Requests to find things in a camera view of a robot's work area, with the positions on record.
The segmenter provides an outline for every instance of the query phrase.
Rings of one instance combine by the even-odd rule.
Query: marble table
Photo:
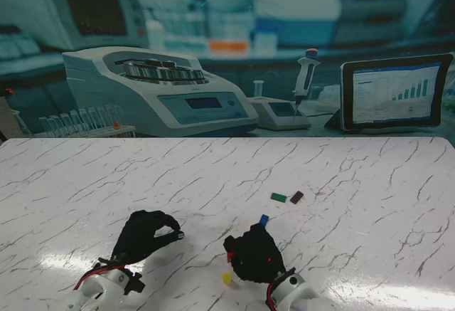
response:
[[[270,199],[272,192],[304,198]],[[223,239],[262,214],[288,267],[344,310],[455,309],[455,151],[441,138],[12,139],[0,147],[0,310],[47,310],[130,213],[186,237],[134,265],[125,310],[261,310]]]

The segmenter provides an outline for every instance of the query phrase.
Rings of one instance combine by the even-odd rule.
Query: black cable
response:
[[[306,117],[320,117],[322,115],[333,115],[333,113],[322,113],[322,114],[315,114],[315,115],[307,115]]]

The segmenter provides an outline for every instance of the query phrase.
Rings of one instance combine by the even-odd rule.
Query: bar chart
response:
[[[421,97],[426,97],[428,93],[428,80],[425,79],[417,84],[413,83],[405,88],[400,87],[400,90],[392,94],[392,101],[410,100]]]

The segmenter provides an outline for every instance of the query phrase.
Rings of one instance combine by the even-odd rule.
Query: red cable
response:
[[[73,290],[77,290],[79,287],[80,287],[80,284],[82,284],[82,282],[87,279],[88,277],[94,275],[94,274],[100,274],[100,273],[103,273],[103,272],[107,272],[108,270],[118,270],[118,269],[122,269],[124,268],[125,266],[124,265],[121,265],[121,266],[113,266],[113,267],[101,267],[97,270],[94,270],[86,275],[84,275],[80,280],[79,282],[76,284],[76,286],[73,288]]]
[[[273,288],[273,284],[274,283],[270,283],[269,287],[267,288],[267,301],[269,302],[269,307],[270,307],[270,310],[271,311],[277,311],[277,309],[275,309],[275,306],[274,306],[274,303],[273,303],[273,300],[272,300],[272,288]]]

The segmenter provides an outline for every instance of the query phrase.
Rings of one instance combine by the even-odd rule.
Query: control panel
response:
[[[159,95],[158,99],[182,125],[248,117],[234,93]]]

